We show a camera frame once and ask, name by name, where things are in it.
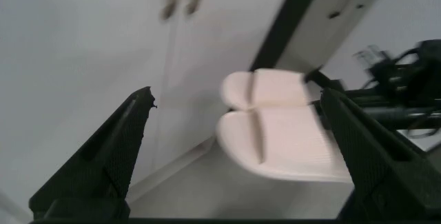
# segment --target cabinet door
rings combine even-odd
[[[162,87],[164,0],[0,0],[0,190],[28,199],[131,92]],[[152,109],[134,181],[151,170]]]
[[[191,16],[181,0],[176,45],[164,88],[155,168],[214,134],[227,111],[218,89],[230,73],[248,70],[283,0],[201,0]]]

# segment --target black frame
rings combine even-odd
[[[249,69],[273,68],[313,0],[285,0]]]

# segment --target floor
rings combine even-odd
[[[131,217],[335,218],[353,185],[266,179],[217,146],[130,204]]]

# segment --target black cable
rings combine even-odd
[[[367,86],[369,86],[371,83],[373,83],[373,82],[375,82],[375,81],[376,81],[375,79],[371,79],[371,80],[367,81],[367,82],[361,87],[361,90],[366,89]]]
[[[421,138],[427,138],[429,136],[432,136],[436,133],[438,133],[438,131],[440,131],[440,128],[434,128],[431,131],[425,133],[425,134],[412,134],[411,131],[417,129],[417,127],[421,124],[424,123],[426,121],[426,119],[428,119],[434,112],[439,112],[441,110],[436,110],[435,108],[427,111],[425,114],[423,114],[418,120],[416,120],[414,123],[412,123],[406,131],[406,136],[412,138],[412,139],[421,139]]]
[[[412,48],[407,50],[406,52],[402,53],[399,57],[392,59],[393,63],[398,63],[400,60],[402,60],[403,58],[405,58],[406,56],[410,55],[410,54],[415,54],[418,52],[418,48]]]

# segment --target white slipper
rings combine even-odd
[[[311,106],[230,112],[218,122],[218,142],[250,172],[290,181],[351,182],[335,141]]]
[[[265,106],[302,106],[309,104],[303,74],[285,70],[259,69],[235,72],[225,78],[220,95],[235,110]]]

